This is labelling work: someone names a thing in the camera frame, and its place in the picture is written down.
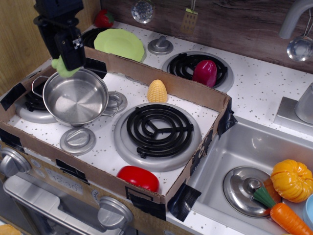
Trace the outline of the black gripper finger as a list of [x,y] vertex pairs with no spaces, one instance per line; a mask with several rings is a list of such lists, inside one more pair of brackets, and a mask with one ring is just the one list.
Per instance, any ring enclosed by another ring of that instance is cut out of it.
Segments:
[[80,31],[61,31],[54,39],[68,71],[78,69],[85,64],[85,49]]

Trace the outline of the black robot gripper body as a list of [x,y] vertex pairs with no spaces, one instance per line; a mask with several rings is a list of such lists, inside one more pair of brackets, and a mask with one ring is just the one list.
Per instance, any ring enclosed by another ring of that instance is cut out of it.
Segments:
[[82,46],[76,14],[84,9],[81,0],[37,0],[33,20],[53,58]]

